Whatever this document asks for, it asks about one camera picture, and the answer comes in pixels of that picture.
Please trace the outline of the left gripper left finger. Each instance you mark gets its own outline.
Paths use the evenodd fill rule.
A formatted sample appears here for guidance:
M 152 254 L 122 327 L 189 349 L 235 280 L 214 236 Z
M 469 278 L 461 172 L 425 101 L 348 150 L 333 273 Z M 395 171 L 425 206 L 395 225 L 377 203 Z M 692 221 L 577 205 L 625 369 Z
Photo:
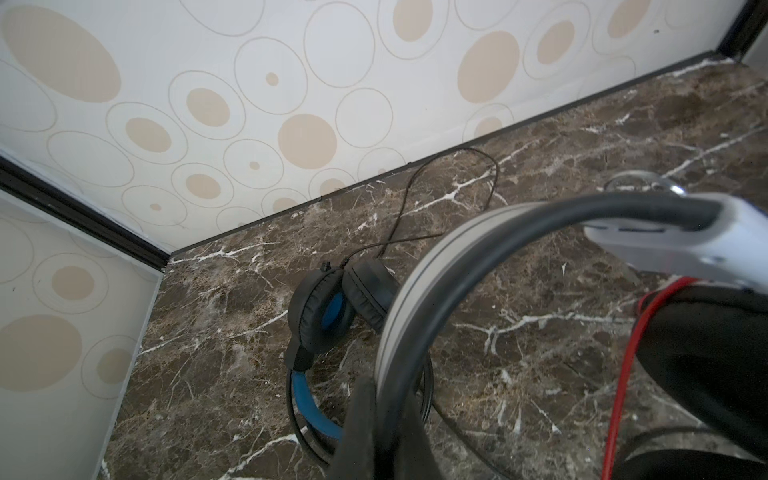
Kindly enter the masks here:
M 342 439 L 331 461 L 327 479 L 375 478 L 376 386 L 371 376 L 357 380 L 351 396 Z

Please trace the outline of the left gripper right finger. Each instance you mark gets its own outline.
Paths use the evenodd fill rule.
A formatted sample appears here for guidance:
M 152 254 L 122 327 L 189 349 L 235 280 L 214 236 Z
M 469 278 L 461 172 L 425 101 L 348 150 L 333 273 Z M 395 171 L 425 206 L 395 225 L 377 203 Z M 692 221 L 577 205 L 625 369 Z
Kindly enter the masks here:
M 442 479 L 421 421 L 418 398 L 412 394 L 407 397 L 399 422 L 399 434 L 393 458 L 394 479 Z

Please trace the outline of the white headphones with red cable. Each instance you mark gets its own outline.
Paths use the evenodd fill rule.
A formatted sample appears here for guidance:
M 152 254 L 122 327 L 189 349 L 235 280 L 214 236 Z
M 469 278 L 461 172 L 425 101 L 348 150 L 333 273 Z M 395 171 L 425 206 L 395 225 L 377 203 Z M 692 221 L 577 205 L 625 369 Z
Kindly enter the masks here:
M 438 399 L 523 479 L 625 477 L 616 443 L 666 392 L 767 459 L 767 215 L 724 193 L 536 200 L 448 232 L 393 301 L 375 365 L 376 471 L 407 397 Z

